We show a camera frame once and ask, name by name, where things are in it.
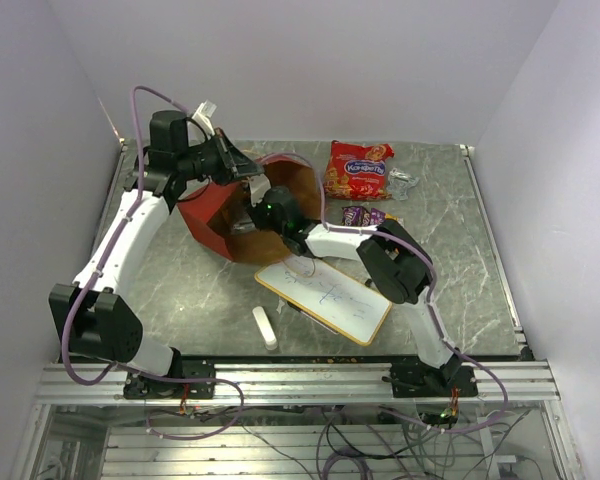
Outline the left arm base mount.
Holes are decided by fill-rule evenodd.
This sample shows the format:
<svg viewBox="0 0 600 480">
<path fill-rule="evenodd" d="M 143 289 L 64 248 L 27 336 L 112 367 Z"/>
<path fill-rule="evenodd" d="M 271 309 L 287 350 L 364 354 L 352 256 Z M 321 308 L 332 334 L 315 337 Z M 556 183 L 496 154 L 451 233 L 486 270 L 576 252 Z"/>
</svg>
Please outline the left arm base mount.
<svg viewBox="0 0 600 480">
<path fill-rule="evenodd" d="M 179 359 L 169 371 L 169 378 L 172 378 L 172 381 L 128 373 L 123 386 L 123 398 L 126 400 L 156 400 L 211 399 L 213 397 L 215 383 L 203 381 L 203 379 L 215 379 L 216 369 L 206 360 Z"/>
</svg>

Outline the silver foil snack packet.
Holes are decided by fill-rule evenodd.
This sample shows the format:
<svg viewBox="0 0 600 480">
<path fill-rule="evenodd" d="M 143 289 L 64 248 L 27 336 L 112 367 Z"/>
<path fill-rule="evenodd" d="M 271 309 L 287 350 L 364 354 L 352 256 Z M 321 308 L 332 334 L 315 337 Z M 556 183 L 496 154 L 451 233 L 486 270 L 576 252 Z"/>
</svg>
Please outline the silver foil snack packet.
<svg viewBox="0 0 600 480">
<path fill-rule="evenodd" d="M 398 168 L 393 168 L 388 174 L 387 192 L 394 200 L 407 200 L 410 191 L 419 183 L 419 178 Z"/>
</svg>

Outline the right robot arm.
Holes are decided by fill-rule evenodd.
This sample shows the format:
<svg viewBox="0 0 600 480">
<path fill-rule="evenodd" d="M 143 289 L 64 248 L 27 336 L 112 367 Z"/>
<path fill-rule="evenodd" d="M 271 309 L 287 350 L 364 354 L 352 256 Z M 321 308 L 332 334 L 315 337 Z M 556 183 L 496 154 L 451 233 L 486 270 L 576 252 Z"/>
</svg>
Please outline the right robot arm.
<svg viewBox="0 0 600 480">
<path fill-rule="evenodd" d="M 291 253 L 358 261 L 386 299 L 413 306 L 410 330 L 424 366 L 422 387 L 439 396 L 455 385 L 462 360 L 434 303 L 433 261 L 397 221 L 354 228 L 314 220 L 286 187 L 272 187 L 260 200 L 247 201 L 246 211 L 258 230 L 276 233 Z"/>
</svg>

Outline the red candy snack bag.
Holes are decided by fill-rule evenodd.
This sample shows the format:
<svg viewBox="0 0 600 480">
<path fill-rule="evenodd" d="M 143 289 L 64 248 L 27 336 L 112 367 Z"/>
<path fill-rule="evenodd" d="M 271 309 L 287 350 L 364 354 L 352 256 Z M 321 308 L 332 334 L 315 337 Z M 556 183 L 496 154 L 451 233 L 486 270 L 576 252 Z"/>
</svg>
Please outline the red candy snack bag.
<svg viewBox="0 0 600 480">
<path fill-rule="evenodd" d="M 325 194 L 344 200 L 388 199 L 387 161 L 394 155 L 393 148 L 386 143 L 365 147 L 332 141 L 323 178 Z"/>
</svg>

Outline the purple candy packet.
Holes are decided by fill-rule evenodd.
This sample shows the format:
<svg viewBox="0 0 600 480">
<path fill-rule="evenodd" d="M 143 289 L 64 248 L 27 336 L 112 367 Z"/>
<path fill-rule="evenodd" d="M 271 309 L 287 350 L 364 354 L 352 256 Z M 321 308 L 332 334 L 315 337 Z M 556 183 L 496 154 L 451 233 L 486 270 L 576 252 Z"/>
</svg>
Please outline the purple candy packet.
<svg viewBox="0 0 600 480">
<path fill-rule="evenodd" d="M 386 220 L 386 213 L 382 210 L 371 208 L 369 210 L 369 225 L 380 225 Z"/>
<path fill-rule="evenodd" d="M 342 208 L 343 226 L 365 227 L 370 224 L 371 213 L 363 206 L 347 206 Z"/>
</svg>

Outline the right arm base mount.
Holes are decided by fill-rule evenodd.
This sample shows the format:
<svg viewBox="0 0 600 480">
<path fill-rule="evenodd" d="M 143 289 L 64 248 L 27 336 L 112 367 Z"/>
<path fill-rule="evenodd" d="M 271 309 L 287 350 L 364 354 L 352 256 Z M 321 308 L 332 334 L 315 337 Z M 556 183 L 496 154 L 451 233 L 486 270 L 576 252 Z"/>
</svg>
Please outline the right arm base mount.
<svg viewBox="0 0 600 480">
<path fill-rule="evenodd" d="M 443 398 L 456 392 L 459 397 L 476 397 L 478 388 L 474 370 L 453 356 L 441 368 L 431 367 L 417 356 L 400 357 L 382 377 L 395 398 Z"/>
</svg>

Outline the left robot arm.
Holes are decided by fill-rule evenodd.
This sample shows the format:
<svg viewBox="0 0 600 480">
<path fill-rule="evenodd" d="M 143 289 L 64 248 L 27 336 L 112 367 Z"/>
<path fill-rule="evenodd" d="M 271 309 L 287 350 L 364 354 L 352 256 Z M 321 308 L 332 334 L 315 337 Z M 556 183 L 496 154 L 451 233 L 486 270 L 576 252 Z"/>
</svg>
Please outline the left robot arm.
<svg viewBox="0 0 600 480">
<path fill-rule="evenodd" d="M 178 352 L 144 333 L 142 321 L 125 297 L 154 236 L 181 200 L 189 182 L 208 180 L 218 186 L 242 184 L 246 204 L 262 207 L 271 188 L 264 168 L 249 159 L 213 126 L 214 103 L 193 112 L 182 106 L 158 111 L 149 124 L 149 143 L 139 145 L 137 166 L 127 178 L 119 210 L 88 264 L 68 284 L 57 284 L 49 305 L 61 341 L 61 359 L 77 383 L 72 355 L 104 360 L 148 378 L 162 397 L 183 387 Z"/>
</svg>

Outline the red paper bag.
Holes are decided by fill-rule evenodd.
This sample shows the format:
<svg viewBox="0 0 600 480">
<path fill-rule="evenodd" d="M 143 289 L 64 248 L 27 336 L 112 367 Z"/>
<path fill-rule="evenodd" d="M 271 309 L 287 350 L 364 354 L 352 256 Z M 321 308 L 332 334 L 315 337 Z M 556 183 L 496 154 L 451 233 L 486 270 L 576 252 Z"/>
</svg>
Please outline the red paper bag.
<svg viewBox="0 0 600 480">
<path fill-rule="evenodd" d="M 264 164 L 272 186 L 289 188 L 310 219 L 320 216 L 320 194 L 314 171 L 306 163 L 276 155 Z M 235 263 L 264 266 L 289 257 L 291 251 L 273 231 L 259 230 L 247 213 L 249 194 L 241 184 L 202 187 L 178 204 L 192 237 Z"/>
</svg>

